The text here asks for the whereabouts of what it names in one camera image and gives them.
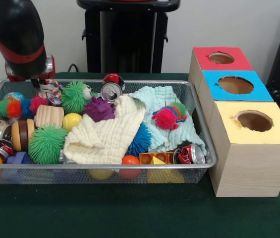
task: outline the metal basket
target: metal basket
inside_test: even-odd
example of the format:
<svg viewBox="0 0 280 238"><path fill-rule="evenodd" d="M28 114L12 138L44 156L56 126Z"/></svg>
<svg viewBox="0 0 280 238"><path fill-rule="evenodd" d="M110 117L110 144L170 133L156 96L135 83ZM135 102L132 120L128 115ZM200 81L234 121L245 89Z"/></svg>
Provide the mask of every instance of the metal basket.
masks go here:
<svg viewBox="0 0 280 238"><path fill-rule="evenodd" d="M72 80L59 79L58 82L66 86ZM101 80L82 80L90 85L94 91L100 92ZM206 143L206 164L203 165L0 165L0 184L56 184L56 183L148 183L148 173L153 173L159 178L154 183L198 183L207 168L217 162L216 153L209 131L202 114L202 109L195 88L186 81L137 81L126 80L125 93L132 93L148 85L172 86L174 93L185 104L188 112L193 116L196 132ZM20 92L27 98L35 96L36 92L30 81L10 83L7 79L0 81L0 101L9 92ZM123 169L124 175L134 179L123 179L119 170Z"/></svg>

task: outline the stacked boxes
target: stacked boxes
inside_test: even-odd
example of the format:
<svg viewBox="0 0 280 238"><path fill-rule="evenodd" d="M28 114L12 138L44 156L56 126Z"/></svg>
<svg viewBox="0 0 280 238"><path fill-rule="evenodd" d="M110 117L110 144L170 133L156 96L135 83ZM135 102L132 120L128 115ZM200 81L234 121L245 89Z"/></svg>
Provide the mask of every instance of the stacked boxes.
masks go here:
<svg viewBox="0 0 280 238"><path fill-rule="evenodd" d="M218 197L275 197L280 192L280 109L239 48L194 48L195 86L218 162Z"/></svg>

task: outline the blue fuzzy ball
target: blue fuzzy ball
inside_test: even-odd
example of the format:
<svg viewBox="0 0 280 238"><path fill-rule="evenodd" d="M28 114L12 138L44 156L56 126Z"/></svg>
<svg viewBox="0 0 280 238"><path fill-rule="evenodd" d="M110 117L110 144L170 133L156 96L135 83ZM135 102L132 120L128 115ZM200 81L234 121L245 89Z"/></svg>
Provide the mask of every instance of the blue fuzzy ball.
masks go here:
<svg viewBox="0 0 280 238"><path fill-rule="evenodd" d="M31 105L30 99L24 99L21 102L21 114L25 119L31 119L34 117L32 111L29 109Z"/></svg>
<svg viewBox="0 0 280 238"><path fill-rule="evenodd" d="M138 132L136 133L132 143L130 144L127 155L139 156L140 153L145 153L148 151L151 145L151 134L143 123L141 123Z"/></svg>

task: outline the yellow ball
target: yellow ball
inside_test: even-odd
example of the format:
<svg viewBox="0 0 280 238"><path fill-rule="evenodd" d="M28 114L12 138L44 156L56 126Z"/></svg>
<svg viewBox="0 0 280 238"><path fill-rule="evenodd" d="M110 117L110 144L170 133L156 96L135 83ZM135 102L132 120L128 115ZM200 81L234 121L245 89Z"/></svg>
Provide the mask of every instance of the yellow ball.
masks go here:
<svg viewBox="0 0 280 238"><path fill-rule="evenodd" d="M113 174L112 170L88 170L91 177L97 180L105 180L111 177Z"/></svg>
<svg viewBox="0 0 280 238"><path fill-rule="evenodd" d="M81 120L82 120L81 115L77 113L69 113L66 116L64 116L64 119L62 120L62 126L66 131L70 132L71 129L74 126L77 126Z"/></svg>

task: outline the black cable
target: black cable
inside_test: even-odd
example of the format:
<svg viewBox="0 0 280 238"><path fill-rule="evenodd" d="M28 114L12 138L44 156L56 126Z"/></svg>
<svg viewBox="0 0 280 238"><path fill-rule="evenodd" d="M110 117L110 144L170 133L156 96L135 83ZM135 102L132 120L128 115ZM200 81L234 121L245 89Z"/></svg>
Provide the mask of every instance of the black cable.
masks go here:
<svg viewBox="0 0 280 238"><path fill-rule="evenodd" d="M70 65L70 67L68 68L68 71L67 71L67 72L70 72L70 71L71 71L71 68L73 68L73 67L75 68L76 72L79 72L77 65L75 65L74 63L72 63L72 64Z"/></svg>

